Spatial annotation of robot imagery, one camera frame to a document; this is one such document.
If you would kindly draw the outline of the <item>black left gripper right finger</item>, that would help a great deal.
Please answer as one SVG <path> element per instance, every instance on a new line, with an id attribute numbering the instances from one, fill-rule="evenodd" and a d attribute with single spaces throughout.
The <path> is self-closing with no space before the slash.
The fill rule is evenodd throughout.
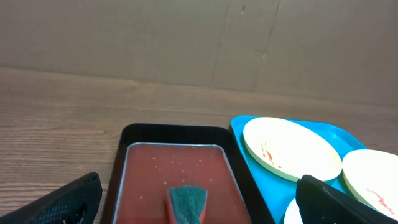
<path id="1" fill-rule="evenodd" d="M 297 181 L 295 199 L 304 224 L 397 224 L 311 175 Z"/>

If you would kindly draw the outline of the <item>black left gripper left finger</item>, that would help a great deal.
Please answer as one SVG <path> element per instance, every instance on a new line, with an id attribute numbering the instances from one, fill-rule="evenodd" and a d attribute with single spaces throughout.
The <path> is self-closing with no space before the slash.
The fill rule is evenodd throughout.
<path id="1" fill-rule="evenodd" d="M 93 223 L 102 198 L 100 177 L 90 172 L 1 217 L 1 224 Z"/>

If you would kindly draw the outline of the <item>light blue plate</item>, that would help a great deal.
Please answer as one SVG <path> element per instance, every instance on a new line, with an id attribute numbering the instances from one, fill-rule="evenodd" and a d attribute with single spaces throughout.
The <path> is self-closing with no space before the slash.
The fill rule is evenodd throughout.
<path id="1" fill-rule="evenodd" d="M 303 224 L 296 198 L 289 203 L 285 211 L 284 224 Z"/>

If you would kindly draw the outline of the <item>green and orange sponge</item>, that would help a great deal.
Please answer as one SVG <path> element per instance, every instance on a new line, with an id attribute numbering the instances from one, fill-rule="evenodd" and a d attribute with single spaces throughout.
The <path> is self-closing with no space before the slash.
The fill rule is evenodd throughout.
<path id="1" fill-rule="evenodd" d="M 168 189 L 167 213 L 170 224 L 202 224 L 205 219 L 208 191 L 194 185 Z"/>

